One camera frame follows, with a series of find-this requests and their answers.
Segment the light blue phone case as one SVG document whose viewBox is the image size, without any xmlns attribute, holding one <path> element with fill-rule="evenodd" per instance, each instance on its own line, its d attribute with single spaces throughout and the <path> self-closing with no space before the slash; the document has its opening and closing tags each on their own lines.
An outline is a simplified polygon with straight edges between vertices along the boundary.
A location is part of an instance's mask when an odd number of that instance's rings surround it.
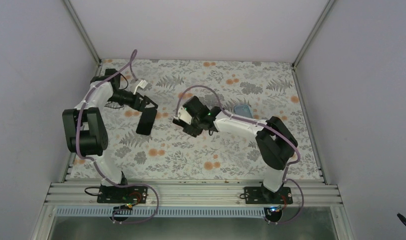
<svg viewBox="0 0 406 240">
<path fill-rule="evenodd" d="M 243 116 L 246 118 L 253 118 L 252 111 L 247 104 L 241 104 L 234 106 L 234 114 Z"/>
</svg>

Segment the black smartphone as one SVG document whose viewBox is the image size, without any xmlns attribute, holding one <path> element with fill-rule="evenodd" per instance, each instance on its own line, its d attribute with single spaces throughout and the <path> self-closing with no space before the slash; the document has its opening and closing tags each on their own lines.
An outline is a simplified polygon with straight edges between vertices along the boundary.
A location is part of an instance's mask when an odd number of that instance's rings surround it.
<svg viewBox="0 0 406 240">
<path fill-rule="evenodd" d="M 136 128 L 136 133 L 139 135 L 149 136 L 155 123 L 156 116 L 157 109 L 155 107 L 146 108 L 141 114 Z"/>
</svg>

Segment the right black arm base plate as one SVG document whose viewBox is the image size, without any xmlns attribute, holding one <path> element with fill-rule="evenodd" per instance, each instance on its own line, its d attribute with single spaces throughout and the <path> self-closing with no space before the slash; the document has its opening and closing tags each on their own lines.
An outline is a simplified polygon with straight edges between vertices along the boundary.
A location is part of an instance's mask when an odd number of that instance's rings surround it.
<svg viewBox="0 0 406 240">
<path fill-rule="evenodd" d="M 239 195 L 248 205 L 280 205 L 292 204 L 293 197 L 290 187 L 281 187 L 277 192 L 271 192 L 263 186 L 246 186 L 244 192 Z"/>
</svg>

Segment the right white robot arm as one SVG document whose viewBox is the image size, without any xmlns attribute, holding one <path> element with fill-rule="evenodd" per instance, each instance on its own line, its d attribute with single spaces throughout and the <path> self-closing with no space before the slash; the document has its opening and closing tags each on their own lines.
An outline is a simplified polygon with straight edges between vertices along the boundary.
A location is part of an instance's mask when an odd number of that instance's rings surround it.
<svg viewBox="0 0 406 240">
<path fill-rule="evenodd" d="M 257 120 L 235 115 L 220 106 L 208 108 L 194 96 L 178 107 L 173 123 L 192 137 L 208 131 L 210 134 L 230 133 L 255 140 L 267 165 L 262 182 L 262 199 L 273 204 L 280 198 L 288 161 L 297 153 L 298 142 L 278 117 Z"/>
</svg>

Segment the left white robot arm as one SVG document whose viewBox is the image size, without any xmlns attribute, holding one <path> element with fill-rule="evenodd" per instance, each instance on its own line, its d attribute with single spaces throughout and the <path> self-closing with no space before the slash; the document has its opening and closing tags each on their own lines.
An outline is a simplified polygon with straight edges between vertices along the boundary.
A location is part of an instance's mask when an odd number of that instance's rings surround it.
<svg viewBox="0 0 406 240">
<path fill-rule="evenodd" d="M 90 81 L 90 88 L 83 100 L 74 108 L 62 113 L 66 144 L 70 152 L 80 159 L 90 160 L 100 174 L 102 186 L 112 187 L 110 196 L 122 203 L 130 196 L 130 188 L 120 168 L 104 156 L 109 138 L 102 112 L 107 104 L 117 104 L 141 113 L 136 132 L 149 135 L 157 115 L 158 104 L 149 97 L 138 93 L 147 87 L 145 80 L 139 80 L 134 90 L 121 87 L 123 74 L 114 68 L 106 69 L 102 76 Z"/>
</svg>

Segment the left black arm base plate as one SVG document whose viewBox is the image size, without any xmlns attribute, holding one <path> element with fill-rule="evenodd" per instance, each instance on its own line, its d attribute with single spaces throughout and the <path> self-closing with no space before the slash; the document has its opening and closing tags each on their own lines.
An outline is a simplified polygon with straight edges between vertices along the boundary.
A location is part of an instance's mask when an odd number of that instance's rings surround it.
<svg viewBox="0 0 406 240">
<path fill-rule="evenodd" d="M 147 195 L 146 186 L 120 188 L 101 185 L 96 201 L 99 204 L 145 204 Z"/>
</svg>

